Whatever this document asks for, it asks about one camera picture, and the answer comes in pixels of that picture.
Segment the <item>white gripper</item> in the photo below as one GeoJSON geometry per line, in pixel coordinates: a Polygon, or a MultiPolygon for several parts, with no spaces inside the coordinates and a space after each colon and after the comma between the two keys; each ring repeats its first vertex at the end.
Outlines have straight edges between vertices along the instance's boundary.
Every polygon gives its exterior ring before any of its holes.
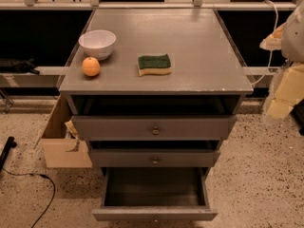
{"type": "MultiPolygon", "coordinates": [[[[259,47],[265,50],[281,50],[281,39],[286,24],[283,23],[269,34],[259,47]]],[[[285,119],[294,109],[289,103],[300,103],[304,99],[304,64],[293,63],[284,73],[267,108],[267,115],[276,120],[285,119]]]]}

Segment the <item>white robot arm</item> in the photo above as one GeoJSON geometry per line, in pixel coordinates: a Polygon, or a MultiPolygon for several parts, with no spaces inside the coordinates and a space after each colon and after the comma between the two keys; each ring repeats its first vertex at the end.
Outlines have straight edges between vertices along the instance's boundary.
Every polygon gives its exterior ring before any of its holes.
{"type": "Polygon", "coordinates": [[[287,117],[304,100],[304,0],[285,23],[276,28],[259,45],[260,48],[280,50],[292,62],[285,69],[274,96],[266,106],[266,114],[276,120],[287,117]]]}

